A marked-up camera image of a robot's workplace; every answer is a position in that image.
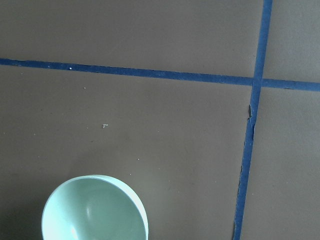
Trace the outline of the green bowl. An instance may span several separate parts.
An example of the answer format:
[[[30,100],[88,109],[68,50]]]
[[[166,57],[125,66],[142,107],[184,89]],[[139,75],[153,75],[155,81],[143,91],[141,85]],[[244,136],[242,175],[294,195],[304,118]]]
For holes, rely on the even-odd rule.
[[[42,212],[44,240],[147,240],[145,207],[123,181],[86,175],[59,185]]]

